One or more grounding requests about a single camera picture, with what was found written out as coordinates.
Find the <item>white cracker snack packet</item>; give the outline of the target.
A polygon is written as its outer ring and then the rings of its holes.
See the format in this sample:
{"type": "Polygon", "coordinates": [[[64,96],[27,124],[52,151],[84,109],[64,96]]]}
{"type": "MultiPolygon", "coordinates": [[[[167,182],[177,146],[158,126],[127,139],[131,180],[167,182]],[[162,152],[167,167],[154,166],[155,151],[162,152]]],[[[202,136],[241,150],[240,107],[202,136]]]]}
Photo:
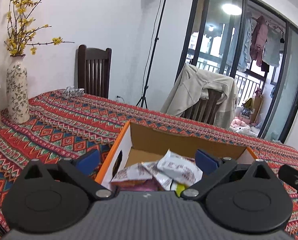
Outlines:
{"type": "Polygon", "coordinates": [[[171,150],[158,161],[157,168],[177,183],[190,187],[203,176],[203,171],[195,162],[178,155],[171,150]]]}

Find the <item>green snack packet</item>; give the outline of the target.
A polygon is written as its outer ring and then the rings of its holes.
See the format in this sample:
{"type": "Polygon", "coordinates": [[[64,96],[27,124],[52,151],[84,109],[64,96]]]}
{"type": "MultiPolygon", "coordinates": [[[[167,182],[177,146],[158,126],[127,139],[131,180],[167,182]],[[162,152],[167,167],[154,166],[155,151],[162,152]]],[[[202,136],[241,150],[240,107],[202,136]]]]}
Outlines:
{"type": "Polygon", "coordinates": [[[177,195],[177,197],[180,197],[181,193],[186,190],[188,186],[180,184],[176,181],[173,181],[170,186],[170,191],[174,191],[177,195]]]}

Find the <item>patterned red tablecloth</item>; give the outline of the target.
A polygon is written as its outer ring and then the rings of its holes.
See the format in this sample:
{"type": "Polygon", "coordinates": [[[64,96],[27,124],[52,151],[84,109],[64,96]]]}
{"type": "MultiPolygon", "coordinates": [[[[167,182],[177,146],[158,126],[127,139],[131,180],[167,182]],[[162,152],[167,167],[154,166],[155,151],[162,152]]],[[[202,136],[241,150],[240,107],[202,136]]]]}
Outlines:
{"type": "Polygon", "coordinates": [[[93,95],[63,99],[61,94],[55,90],[31,98],[30,119],[24,124],[10,122],[7,111],[1,115],[0,237],[9,229],[1,212],[2,202],[31,159],[54,164],[63,157],[75,159],[96,149],[105,160],[128,121],[165,132],[248,147],[274,172],[284,164],[298,170],[298,151],[286,145],[93,95]]]}

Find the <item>chair under jacket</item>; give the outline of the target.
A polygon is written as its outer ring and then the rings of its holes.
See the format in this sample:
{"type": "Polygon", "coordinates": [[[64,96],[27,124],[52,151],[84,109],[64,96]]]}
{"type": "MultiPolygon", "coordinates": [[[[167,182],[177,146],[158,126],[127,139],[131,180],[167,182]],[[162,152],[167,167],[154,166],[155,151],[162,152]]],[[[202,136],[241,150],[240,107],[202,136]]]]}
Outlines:
{"type": "Polygon", "coordinates": [[[213,125],[216,112],[219,108],[217,102],[220,100],[222,94],[212,89],[209,89],[208,93],[208,99],[199,99],[195,105],[185,110],[181,117],[213,125]]]}

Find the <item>red pumpkin cardboard box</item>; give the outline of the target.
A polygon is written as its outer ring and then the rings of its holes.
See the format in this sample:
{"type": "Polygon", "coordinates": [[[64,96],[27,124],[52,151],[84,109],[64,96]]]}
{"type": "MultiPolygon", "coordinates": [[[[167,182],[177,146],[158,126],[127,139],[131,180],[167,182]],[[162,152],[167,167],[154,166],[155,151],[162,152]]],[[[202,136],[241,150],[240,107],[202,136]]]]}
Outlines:
{"type": "Polygon", "coordinates": [[[231,157],[239,164],[251,164],[257,156],[247,146],[236,146],[198,137],[160,131],[134,122],[127,122],[114,141],[95,181],[107,189],[114,177],[114,166],[120,159],[118,170],[136,163],[157,161],[167,152],[194,158],[197,150],[204,150],[214,157],[231,157]]]}

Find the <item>silver foil wrapper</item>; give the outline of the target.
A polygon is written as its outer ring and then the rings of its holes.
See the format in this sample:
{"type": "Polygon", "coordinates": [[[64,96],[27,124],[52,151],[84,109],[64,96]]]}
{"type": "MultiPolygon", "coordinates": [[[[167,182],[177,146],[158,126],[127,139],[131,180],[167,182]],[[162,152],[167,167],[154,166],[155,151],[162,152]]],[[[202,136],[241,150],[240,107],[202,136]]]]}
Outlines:
{"type": "Polygon", "coordinates": [[[61,93],[61,97],[64,99],[75,98],[84,95],[84,88],[67,87],[61,93]]]}

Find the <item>floral ceramic vase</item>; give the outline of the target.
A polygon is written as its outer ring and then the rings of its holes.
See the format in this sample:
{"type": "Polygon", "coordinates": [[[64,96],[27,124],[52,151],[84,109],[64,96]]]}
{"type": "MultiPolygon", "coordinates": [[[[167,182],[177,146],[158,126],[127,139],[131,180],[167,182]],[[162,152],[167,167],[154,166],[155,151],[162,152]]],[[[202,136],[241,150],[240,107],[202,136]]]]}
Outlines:
{"type": "Polygon", "coordinates": [[[28,72],[23,63],[25,54],[12,56],[6,73],[6,96],[9,119],[23,124],[30,118],[28,98],[28,72]]]}

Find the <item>beige jacket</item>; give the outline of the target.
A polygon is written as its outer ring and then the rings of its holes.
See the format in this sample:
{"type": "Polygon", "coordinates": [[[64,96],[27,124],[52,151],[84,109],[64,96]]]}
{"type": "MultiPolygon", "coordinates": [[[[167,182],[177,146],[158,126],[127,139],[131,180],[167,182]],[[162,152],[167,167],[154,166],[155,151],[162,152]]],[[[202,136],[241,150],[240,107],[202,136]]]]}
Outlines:
{"type": "Polygon", "coordinates": [[[229,129],[235,117],[238,101],[235,80],[230,76],[199,69],[192,64],[184,64],[160,111],[180,117],[185,110],[200,99],[210,99],[210,89],[221,94],[220,99],[216,102],[218,110],[215,113],[214,125],[229,129]]]}

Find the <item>hanging light blue garment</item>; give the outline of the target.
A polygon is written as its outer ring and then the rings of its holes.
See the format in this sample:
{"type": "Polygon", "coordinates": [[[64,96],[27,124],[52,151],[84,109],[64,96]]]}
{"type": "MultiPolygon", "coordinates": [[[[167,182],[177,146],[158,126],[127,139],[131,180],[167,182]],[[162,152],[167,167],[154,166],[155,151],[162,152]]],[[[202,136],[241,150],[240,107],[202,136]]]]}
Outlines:
{"type": "MultiPolygon", "coordinates": [[[[250,11],[248,11],[246,14],[244,25],[245,25],[245,29],[244,29],[244,35],[243,35],[242,50],[240,53],[240,58],[237,66],[237,70],[239,72],[245,72],[247,67],[250,65],[252,61],[252,58],[250,56],[250,46],[252,44],[252,33],[253,33],[254,26],[253,26],[253,16],[250,11]]],[[[235,30],[233,37],[231,39],[231,44],[229,47],[229,52],[228,52],[227,61],[226,61],[226,64],[229,66],[232,66],[233,64],[233,59],[235,56],[236,45],[237,45],[237,39],[238,39],[238,31],[235,30]]]]}

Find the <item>dark wooden chair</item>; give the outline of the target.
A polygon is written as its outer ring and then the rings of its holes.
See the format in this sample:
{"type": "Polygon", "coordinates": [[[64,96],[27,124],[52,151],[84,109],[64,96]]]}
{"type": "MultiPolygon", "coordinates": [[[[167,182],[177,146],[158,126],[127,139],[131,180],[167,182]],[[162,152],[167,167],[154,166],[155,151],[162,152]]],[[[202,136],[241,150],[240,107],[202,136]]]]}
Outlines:
{"type": "Polygon", "coordinates": [[[77,87],[90,95],[108,98],[112,49],[88,48],[81,44],[77,49],[77,87]]]}

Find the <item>hanging pink garment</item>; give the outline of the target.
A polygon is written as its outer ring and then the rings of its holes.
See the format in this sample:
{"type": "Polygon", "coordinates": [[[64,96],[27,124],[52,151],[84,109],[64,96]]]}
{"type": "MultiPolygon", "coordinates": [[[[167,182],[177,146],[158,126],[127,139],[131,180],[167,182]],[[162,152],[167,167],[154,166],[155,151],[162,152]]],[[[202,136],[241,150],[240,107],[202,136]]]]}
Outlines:
{"type": "Polygon", "coordinates": [[[256,20],[256,27],[252,33],[252,43],[250,45],[250,57],[256,61],[258,67],[261,66],[264,46],[267,41],[268,26],[263,16],[256,20]]]}

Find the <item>yellow flower branches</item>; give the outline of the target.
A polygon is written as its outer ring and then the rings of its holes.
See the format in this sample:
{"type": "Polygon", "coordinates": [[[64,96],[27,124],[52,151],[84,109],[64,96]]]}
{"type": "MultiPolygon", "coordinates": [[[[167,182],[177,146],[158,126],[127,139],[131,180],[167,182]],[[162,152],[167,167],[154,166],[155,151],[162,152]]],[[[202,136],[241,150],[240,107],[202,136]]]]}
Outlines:
{"type": "Polygon", "coordinates": [[[45,24],[40,27],[32,27],[36,21],[32,16],[34,10],[43,0],[9,0],[7,19],[7,38],[4,41],[5,47],[11,57],[25,55],[25,48],[30,48],[32,55],[36,54],[38,46],[60,45],[66,43],[62,37],[53,37],[48,42],[35,42],[34,38],[37,32],[43,29],[51,28],[51,25],[45,24]]]}

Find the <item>black light stand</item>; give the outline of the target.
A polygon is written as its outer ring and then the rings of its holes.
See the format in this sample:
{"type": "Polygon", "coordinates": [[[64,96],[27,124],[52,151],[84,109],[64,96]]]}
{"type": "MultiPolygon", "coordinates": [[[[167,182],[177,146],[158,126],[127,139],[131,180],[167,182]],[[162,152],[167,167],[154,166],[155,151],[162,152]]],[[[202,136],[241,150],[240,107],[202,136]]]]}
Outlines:
{"type": "Polygon", "coordinates": [[[150,73],[152,69],[152,64],[153,64],[153,59],[154,55],[156,52],[156,47],[157,43],[159,40],[159,32],[160,32],[160,27],[161,27],[161,22],[163,19],[163,14],[166,6],[166,1],[167,0],[159,0],[159,5],[157,9],[157,13],[154,19],[154,24],[153,24],[153,30],[152,30],[152,35],[151,35],[151,40],[150,40],[150,48],[148,52],[148,56],[146,59],[146,64],[142,76],[142,90],[141,90],[141,97],[139,101],[137,102],[136,106],[148,109],[148,104],[147,104],[147,90],[148,90],[148,83],[150,79],[150,73]]]}

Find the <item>sliding glass door frame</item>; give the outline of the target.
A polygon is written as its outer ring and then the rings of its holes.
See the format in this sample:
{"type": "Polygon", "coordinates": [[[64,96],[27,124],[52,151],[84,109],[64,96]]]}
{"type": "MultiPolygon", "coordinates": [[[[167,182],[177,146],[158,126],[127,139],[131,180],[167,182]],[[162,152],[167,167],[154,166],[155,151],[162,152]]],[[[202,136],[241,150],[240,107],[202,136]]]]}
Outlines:
{"type": "Polygon", "coordinates": [[[298,111],[298,28],[258,0],[193,0],[180,65],[235,79],[238,103],[230,125],[234,132],[285,142],[298,111]],[[268,26],[262,63],[237,70],[247,12],[268,26]],[[226,64],[231,39],[238,31],[232,66],[226,64]]]}

